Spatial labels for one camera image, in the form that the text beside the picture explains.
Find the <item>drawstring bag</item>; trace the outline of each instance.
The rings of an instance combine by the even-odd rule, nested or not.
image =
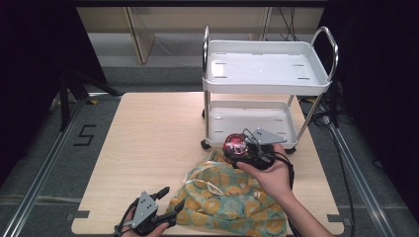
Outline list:
[[[167,212],[183,199],[184,209],[176,219],[179,225],[256,237],[287,235],[282,208],[252,176],[226,163],[218,150],[187,173]]]

